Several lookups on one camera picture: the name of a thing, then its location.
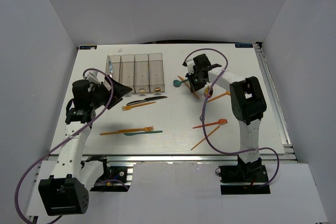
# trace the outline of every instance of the black knife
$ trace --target black knife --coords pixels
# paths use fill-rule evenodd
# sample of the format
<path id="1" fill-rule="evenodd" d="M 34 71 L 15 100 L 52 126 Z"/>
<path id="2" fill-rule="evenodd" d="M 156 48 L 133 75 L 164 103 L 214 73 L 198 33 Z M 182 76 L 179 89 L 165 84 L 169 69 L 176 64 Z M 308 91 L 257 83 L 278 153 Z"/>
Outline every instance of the black knife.
<path id="1" fill-rule="evenodd" d="M 155 101 L 155 100 L 165 99 L 165 98 L 167 98 L 167 97 L 165 97 L 163 95 L 160 95 L 160 96 L 157 96 L 157 97 L 148 97 L 148 98 L 145 98 L 143 100 L 136 100 L 136 101 L 133 101 L 133 102 L 129 102 L 126 105 L 130 106 L 130 105 L 135 105 L 135 104 L 139 104 L 139 103 L 143 103 L 143 102 L 150 102 L 150 101 Z"/>

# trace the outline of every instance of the cable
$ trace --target cable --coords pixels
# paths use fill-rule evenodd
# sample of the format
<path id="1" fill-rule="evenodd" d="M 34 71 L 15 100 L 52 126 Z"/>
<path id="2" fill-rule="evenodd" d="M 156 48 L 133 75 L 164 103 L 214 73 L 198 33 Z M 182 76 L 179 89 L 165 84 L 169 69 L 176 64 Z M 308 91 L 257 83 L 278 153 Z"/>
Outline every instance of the cable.
<path id="1" fill-rule="evenodd" d="M 215 174 L 220 176 L 220 172 L 219 173 L 217 172 L 218 169 L 220 169 L 220 168 L 215 169 Z"/>
<path id="2" fill-rule="evenodd" d="M 209 140 L 209 138 L 208 138 L 208 136 L 207 136 L 206 129 L 205 129 L 205 108 L 206 108 L 206 102 L 207 102 L 207 100 L 208 100 L 208 95 L 209 95 L 210 91 L 212 90 L 213 86 L 216 84 L 216 82 L 219 80 L 219 78 L 220 78 L 220 77 L 224 74 L 224 72 L 226 71 L 227 66 L 229 65 L 229 61 L 228 61 L 228 59 L 226 58 L 226 56 L 225 56 L 222 52 L 220 52 L 220 51 L 218 51 L 218 50 L 216 50 L 216 49 L 213 49 L 213 48 L 201 48 L 201 49 L 194 50 L 194 51 L 192 51 L 190 54 L 188 54 L 188 56 L 185 58 L 185 60 L 184 60 L 183 63 L 185 63 L 185 61 L 190 57 L 190 55 L 192 55 L 192 54 L 195 53 L 195 52 L 202 51 L 202 50 L 211 50 L 211 51 L 215 51 L 215 52 L 219 53 L 220 55 L 222 55 L 222 56 L 224 57 L 225 61 L 226 61 L 226 65 L 225 65 L 223 71 L 220 72 L 220 74 L 215 78 L 215 80 L 213 81 L 213 83 L 210 85 L 210 88 L 209 88 L 209 90 L 208 90 L 208 94 L 206 94 L 205 99 L 204 99 L 204 102 L 203 102 L 202 114 L 201 114 L 200 119 L 201 119 L 201 121 L 202 121 L 202 129 L 203 129 L 204 137 L 205 137 L 206 141 L 208 142 L 208 144 L 210 145 L 210 147 L 211 147 L 213 150 L 215 150 L 215 151 L 218 152 L 218 153 L 224 154 L 224 155 L 238 155 L 238 154 L 240 154 L 240 153 L 251 152 L 251 151 L 257 151 L 257 150 L 260 150 L 260 151 L 261 151 L 261 150 L 270 150 L 270 151 L 274 152 L 275 156 L 277 157 L 277 169 L 276 169 L 276 171 L 275 171 L 273 177 L 272 177 L 269 181 L 267 181 L 266 183 L 260 185 L 259 187 L 266 186 L 266 185 L 268 185 L 269 183 L 271 183 L 271 182 L 275 179 L 275 177 L 277 176 L 278 171 L 279 171 L 280 158 L 279 158 L 278 153 L 277 153 L 274 149 L 272 149 L 272 148 L 270 148 L 270 147 L 262 147 L 262 148 L 259 148 L 259 149 L 250 148 L 250 149 L 242 150 L 242 151 L 238 151 L 238 152 L 222 152 L 222 151 L 220 151 L 219 149 L 217 149 L 214 145 L 212 145 L 212 143 L 210 142 L 210 140 Z"/>
<path id="3" fill-rule="evenodd" d="M 96 68 L 88 68 L 87 70 L 84 71 L 83 76 L 85 75 L 85 73 L 87 71 L 97 71 L 101 74 L 103 74 L 105 77 L 107 77 L 107 80 L 109 81 L 110 85 L 111 85 L 111 95 L 109 98 L 109 101 L 107 102 L 106 106 L 104 107 L 104 109 L 95 117 L 93 118 L 88 124 L 84 125 L 82 128 L 80 128 L 78 131 L 74 132 L 74 134 L 72 134 L 71 136 L 68 136 L 65 140 L 63 140 L 61 143 L 59 143 L 58 145 L 56 145 L 54 148 L 52 148 L 46 155 L 44 155 L 43 157 L 39 158 L 37 161 L 35 161 L 22 175 L 22 177 L 20 178 L 19 182 L 17 183 L 16 189 L 15 189 L 15 196 L 14 196 L 14 203 L 15 203 L 15 209 L 17 214 L 19 215 L 19 217 L 26 222 L 27 224 L 34 224 L 33 222 L 31 222 L 30 220 L 28 220 L 24 214 L 22 213 L 20 206 L 19 206 L 19 202 L 18 202 L 18 196 L 19 196 L 19 190 L 21 187 L 21 184 L 23 182 L 23 180 L 25 179 L 25 177 L 27 176 L 27 174 L 37 165 L 39 164 L 42 160 L 44 160 L 47 156 L 49 156 L 52 152 L 54 152 L 55 150 L 57 150 L 58 148 L 60 148 L 61 146 L 65 145 L 66 143 L 68 143 L 74 136 L 78 135 L 79 133 L 81 133 L 84 129 L 86 129 L 87 127 L 91 126 L 95 120 L 97 120 L 104 112 L 105 110 L 108 108 L 108 106 L 110 105 L 111 101 L 112 101 L 112 97 L 113 97 L 113 83 L 110 80 L 109 76 L 107 74 L 105 74 L 103 71 L 96 69 Z M 56 221 L 58 221 L 62 216 L 57 217 L 55 220 L 47 223 L 47 224 L 53 224 Z"/>
<path id="4" fill-rule="evenodd" d="M 119 177 L 119 175 L 117 175 L 116 177 L 114 177 L 113 179 L 117 179 Z M 113 186 L 113 184 L 112 183 L 110 183 L 111 184 L 111 186 Z M 106 185 L 107 185 L 107 183 L 106 183 Z"/>
<path id="5" fill-rule="evenodd" d="M 127 191 L 129 190 L 129 188 L 127 187 L 127 185 L 124 184 L 124 182 L 122 182 L 120 180 L 117 180 L 117 179 L 108 179 L 108 180 L 105 180 L 105 181 L 102 181 L 102 182 L 97 182 L 97 183 L 95 183 L 95 186 L 100 185 L 100 184 L 106 184 L 108 182 L 117 182 L 117 183 L 121 184 L 123 187 L 125 187 L 127 189 Z"/>

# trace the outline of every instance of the white platform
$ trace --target white platform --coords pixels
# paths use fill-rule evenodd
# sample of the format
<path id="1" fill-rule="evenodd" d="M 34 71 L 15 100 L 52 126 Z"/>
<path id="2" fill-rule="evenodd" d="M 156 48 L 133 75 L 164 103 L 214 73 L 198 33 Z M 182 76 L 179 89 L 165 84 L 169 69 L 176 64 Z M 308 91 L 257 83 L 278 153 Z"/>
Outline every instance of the white platform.
<path id="1" fill-rule="evenodd" d="M 37 178 L 48 178 L 54 161 L 43 161 Z M 113 224 L 314 224 L 325 222 L 322 204 L 307 164 L 281 164 L 269 195 L 221 195 L 216 164 L 139 163 L 127 193 L 90 192 L 84 215 L 64 216 L 57 223 Z M 272 174 L 275 165 L 266 165 Z M 38 223 L 46 215 L 37 187 L 27 215 Z"/>
<path id="2" fill-rule="evenodd" d="M 84 154 L 215 154 L 206 142 L 193 151 L 190 150 L 204 136 L 202 129 L 192 129 L 192 127 L 201 123 L 199 116 L 204 99 L 203 91 L 198 92 L 201 97 L 198 100 L 188 91 L 185 85 L 175 88 L 172 84 L 173 80 L 178 79 L 177 75 L 185 76 L 187 73 L 187 69 L 182 66 L 184 58 L 191 51 L 206 47 L 215 48 L 227 56 L 229 71 L 243 77 L 256 76 L 259 79 L 268 106 L 260 125 L 259 146 L 272 147 L 278 153 L 284 153 L 274 111 L 271 107 L 254 48 L 235 48 L 234 44 L 98 45 L 96 50 L 79 50 L 51 147 L 56 146 L 64 139 L 65 107 L 72 98 L 71 84 L 82 78 L 85 69 L 92 67 L 101 70 L 106 69 L 107 55 L 161 52 L 165 81 L 165 92 L 162 92 L 161 95 L 168 98 L 141 108 L 122 111 L 121 107 L 126 103 L 151 97 L 154 94 L 132 94 L 125 97 L 124 101 L 107 111 L 94 123 L 86 142 Z M 225 63 L 223 57 L 213 51 L 197 52 L 192 57 L 201 53 L 206 53 L 212 64 Z M 225 90 L 215 87 L 213 96 L 224 92 Z M 221 126 L 211 136 L 212 143 L 220 150 L 227 152 L 239 150 L 239 127 L 232 113 L 229 96 L 224 96 L 207 106 L 206 122 L 218 121 L 221 118 L 227 119 L 228 124 Z M 162 130 L 163 133 L 138 136 L 99 135 L 101 132 L 145 126 L 154 126 L 155 130 Z M 207 130 L 210 132 L 215 127 L 215 125 L 209 126 Z"/>

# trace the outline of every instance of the gray wall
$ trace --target gray wall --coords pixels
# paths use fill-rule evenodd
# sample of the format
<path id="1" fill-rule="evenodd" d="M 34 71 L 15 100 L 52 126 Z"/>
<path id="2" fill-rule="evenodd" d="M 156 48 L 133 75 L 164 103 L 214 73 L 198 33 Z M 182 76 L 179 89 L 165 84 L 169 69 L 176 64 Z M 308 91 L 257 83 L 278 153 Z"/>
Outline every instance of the gray wall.
<path id="1" fill-rule="evenodd" d="M 263 41 L 284 0 L 50 0 L 79 44 Z"/>
<path id="2" fill-rule="evenodd" d="M 49 0 L 0 0 L 0 223 L 21 223 L 16 184 L 51 144 L 76 48 Z M 36 170 L 20 191 L 26 209 Z"/>
<path id="3" fill-rule="evenodd" d="M 336 0 L 286 0 L 264 54 L 296 154 L 336 223 Z"/>

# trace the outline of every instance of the orange fork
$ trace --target orange fork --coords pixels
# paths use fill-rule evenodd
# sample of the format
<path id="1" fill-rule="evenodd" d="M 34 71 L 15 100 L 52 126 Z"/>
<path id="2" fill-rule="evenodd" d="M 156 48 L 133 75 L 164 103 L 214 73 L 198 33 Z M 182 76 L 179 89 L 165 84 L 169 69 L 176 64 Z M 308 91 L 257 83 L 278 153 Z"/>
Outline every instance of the orange fork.
<path id="1" fill-rule="evenodd" d="M 225 96 L 225 95 L 231 95 L 231 94 L 230 94 L 229 91 L 226 91 L 224 94 L 220 94 L 220 95 L 218 95 L 218 96 L 216 96 L 216 97 L 213 97 L 212 99 L 209 99 L 207 102 L 215 101 L 215 100 L 217 100 L 218 98 L 221 98 L 221 97 L 223 97 L 223 96 Z"/>
<path id="2" fill-rule="evenodd" d="M 129 133 L 129 132 L 136 132 L 136 131 L 153 131 L 154 127 L 150 126 L 150 127 L 145 127 L 145 128 L 138 128 L 138 129 L 127 129 L 127 130 L 118 130 L 119 132 L 125 132 L 125 133 Z"/>
<path id="3" fill-rule="evenodd" d="M 207 123 L 205 124 L 205 126 L 210 126 L 210 125 L 215 125 L 215 124 L 219 124 L 219 125 L 224 125 L 227 123 L 227 120 L 226 119 L 219 119 L 218 122 L 214 122 L 214 123 Z M 199 126 L 195 126 L 193 127 L 193 129 L 196 129 L 196 128 L 201 128 L 202 126 L 199 125 Z"/>

